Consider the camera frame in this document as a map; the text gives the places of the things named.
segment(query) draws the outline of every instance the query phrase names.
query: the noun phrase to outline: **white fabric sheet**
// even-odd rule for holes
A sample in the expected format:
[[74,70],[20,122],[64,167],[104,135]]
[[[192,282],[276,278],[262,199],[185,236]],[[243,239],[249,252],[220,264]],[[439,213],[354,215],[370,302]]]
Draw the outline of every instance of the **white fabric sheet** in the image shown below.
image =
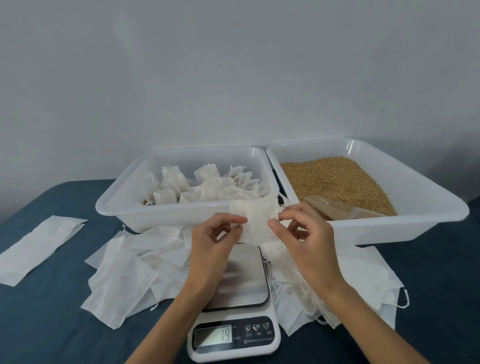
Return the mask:
[[33,268],[69,240],[87,220],[51,216],[0,254],[0,283],[16,286]]

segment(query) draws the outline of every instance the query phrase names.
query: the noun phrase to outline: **right hand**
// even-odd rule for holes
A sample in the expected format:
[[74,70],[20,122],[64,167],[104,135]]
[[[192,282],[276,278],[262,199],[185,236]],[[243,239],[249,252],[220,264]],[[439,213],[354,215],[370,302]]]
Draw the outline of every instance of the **right hand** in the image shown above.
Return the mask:
[[323,301],[348,287],[338,266],[333,228],[328,222],[307,203],[286,207],[278,214],[278,220],[292,220],[288,228],[275,219],[270,219],[268,225],[287,247],[300,274]]

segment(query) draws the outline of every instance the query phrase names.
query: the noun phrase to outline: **dark blue table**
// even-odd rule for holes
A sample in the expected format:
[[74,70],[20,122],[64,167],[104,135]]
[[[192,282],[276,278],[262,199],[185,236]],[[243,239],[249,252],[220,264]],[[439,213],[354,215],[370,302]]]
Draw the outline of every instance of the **dark blue table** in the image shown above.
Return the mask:
[[[80,309],[95,270],[84,263],[122,224],[95,211],[113,181],[51,188],[0,226],[0,252],[51,215],[89,221],[16,287],[0,285],[0,363],[123,363],[171,300],[117,330]],[[439,224],[411,242],[377,245],[405,284],[411,305],[397,310],[396,329],[432,363],[480,363],[480,199],[462,222]],[[177,363],[189,362],[185,347]],[[366,363],[343,327],[316,322],[270,356],[236,363]]]

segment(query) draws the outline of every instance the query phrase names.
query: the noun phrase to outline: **scale display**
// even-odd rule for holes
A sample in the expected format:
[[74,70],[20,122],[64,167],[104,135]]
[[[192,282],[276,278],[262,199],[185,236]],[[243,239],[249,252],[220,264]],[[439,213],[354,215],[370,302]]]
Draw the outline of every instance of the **scale display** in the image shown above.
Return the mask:
[[194,347],[227,344],[232,342],[232,325],[214,328],[198,328],[195,330]]

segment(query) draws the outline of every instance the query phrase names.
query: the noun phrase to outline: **finger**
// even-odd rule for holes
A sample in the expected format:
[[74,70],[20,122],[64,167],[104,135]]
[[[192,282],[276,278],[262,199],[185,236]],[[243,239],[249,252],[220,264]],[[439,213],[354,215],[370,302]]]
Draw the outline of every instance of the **finger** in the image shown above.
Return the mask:
[[212,229],[218,228],[227,224],[244,224],[248,220],[240,215],[231,215],[229,213],[217,212],[211,218],[204,222],[204,224]]
[[222,225],[219,228],[212,229],[212,237],[216,239],[221,234],[222,231],[230,232],[230,230],[231,230],[230,225]]
[[278,214],[278,220],[295,220],[308,231],[315,230],[319,224],[318,220],[300,210],[283,210]]
[[272,229],[275,235],[285,244],[290,252],[294,251],[299,241],[283,226],[280,222],[271,218],[268,220],[268,226]]
[[297,231],[298,228],[299,228],[299,223],[298,223],[298,221],[292,220],[292,221],[289,223],[287,230],[288,230],[291,234],[293,234],[294,232]]
[[310,206],[309,203],[307,202],[302,202],[301,204],[296,204],[296,205],[290,205],[286,208],[283,209],[283,211],[285,210],[298,210],[298,211],[303,211],[304,213],[306,213],[307,215],[310,215],[314,218],[320,216],[313,208],[312,206]]
[[310,234],[305,230],[297,230],[294,232],[293,236],[295,236],[298,240],[307,240]]
[[243,232],[243,227],[241,225],[237,225],[233,227],[228,234],[222,236],[222,238],[219,240],[221,244],[218,244],[218,245],[222,246],[222,249],[225,249],[228,252],[228,254],[230,254],[230,251],[232,250],[233,246],[236,243],[238,243],[242,232]]

